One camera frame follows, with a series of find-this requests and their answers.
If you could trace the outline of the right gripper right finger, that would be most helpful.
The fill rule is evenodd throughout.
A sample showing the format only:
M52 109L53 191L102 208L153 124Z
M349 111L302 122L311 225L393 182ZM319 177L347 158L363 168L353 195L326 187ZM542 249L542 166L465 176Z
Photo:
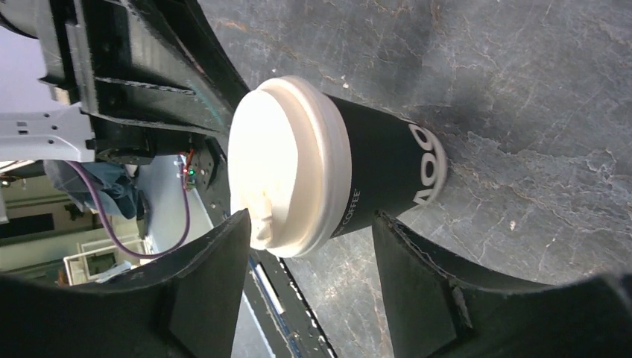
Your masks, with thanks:
M629 357L631 276L548 285L471 262L379 211L372 223L396 357Z

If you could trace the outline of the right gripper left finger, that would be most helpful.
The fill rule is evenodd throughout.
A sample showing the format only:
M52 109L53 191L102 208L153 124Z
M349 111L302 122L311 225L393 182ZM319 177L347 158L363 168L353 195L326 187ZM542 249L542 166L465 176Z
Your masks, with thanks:
M3 357L229 357L250 250L241 210L104 283L1 276Z

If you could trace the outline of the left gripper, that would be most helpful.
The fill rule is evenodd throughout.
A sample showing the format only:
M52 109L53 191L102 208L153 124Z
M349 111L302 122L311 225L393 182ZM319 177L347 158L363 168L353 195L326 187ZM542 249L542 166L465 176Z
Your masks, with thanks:
M227 138L249 88L197 1L33 1L55 101L80 104L99 160L154 158L147 128Z

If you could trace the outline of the black paper coffee cup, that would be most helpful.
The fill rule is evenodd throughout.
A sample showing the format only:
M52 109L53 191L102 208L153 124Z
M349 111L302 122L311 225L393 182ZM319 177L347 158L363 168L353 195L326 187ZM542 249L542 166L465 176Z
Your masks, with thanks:
M347 207L334 237L370 226L377 210L397 216L437 197L448 160L430 130L341 98L332 101L347 129L352 168Z

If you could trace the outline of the white cup lid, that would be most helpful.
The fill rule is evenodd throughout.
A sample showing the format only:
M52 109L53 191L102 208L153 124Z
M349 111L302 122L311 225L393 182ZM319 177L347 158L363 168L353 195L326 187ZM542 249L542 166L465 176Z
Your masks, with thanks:
M350 196L350 140L340 111L300 77L263 82L236 108L227 172L231 210L250 214L252 248L282 258L318 249Z

